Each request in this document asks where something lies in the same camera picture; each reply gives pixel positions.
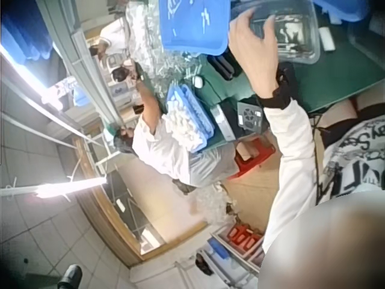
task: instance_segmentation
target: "hair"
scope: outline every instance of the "hair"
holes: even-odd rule
[[[128,135],[122,135],[122,130],[119,129],[114,136],[114,147],[124,154],[137,155],[132,148],[134,138]]]
[[[127,76],[128,71],[123,66],[120,66],[112,71],[112,78],[114,81],[122,82],[127,78]]]
[[[97,45],[91,45],[89,50],[92,57],[96,56],[99,51]]]

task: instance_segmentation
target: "cable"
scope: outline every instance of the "cable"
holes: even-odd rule
[[[319,183],[319,168],[318,168],[318,157],[317,157],[317,145],[315,143],[315,132],[316,130],[329,132],[327,129],[318,127],[318,124],[321,121],[321,117],[322,117],[322,114],[314,114],[310,116],[310,118],[313,119],[314,121],[314,125],[312,125],[312,134],[313,134],[313,141],[314,141],[314,158],[315,158],[316,189],[317,189],[316,205],[319,204],[319,202],[321,201],[321,199],[324,197],[325,194],[322,193],[322,190],[321,190],[322,188]]]
[[[219,102],[223,101],[221,96],[217,93],[217,91],[214,89],[214,86],[211,84],[210,81],[208,81],[206,78],[205,78],[205,81],[210,85],[212,91],[215,93],[215,95],[217,96],[217,98],[219,99]]]

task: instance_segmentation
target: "clear plastic container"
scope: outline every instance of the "clear plastic container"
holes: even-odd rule
[[[256,7],[250,27],[263,38],[263,25],[276,16],[278,54],[282,61],[313,64],[319,60],[318,22],[311,0],[254,0],[233,7],[231,18]]]

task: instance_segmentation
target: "hand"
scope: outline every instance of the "hand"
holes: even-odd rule
[[[230,23],[229,47],[246,73],[254,92],[260,98],[272,98],[278,88],[278,47],[274,34],[274,16],[270,16],[263,30],[265,38],[258,38],[250,29],[254,9],[240,14]]]

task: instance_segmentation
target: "floor tile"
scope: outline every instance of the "floor tile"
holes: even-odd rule
[[[31,233],[52,265],[57,264],[69,250],[51,220],[33,228]]]

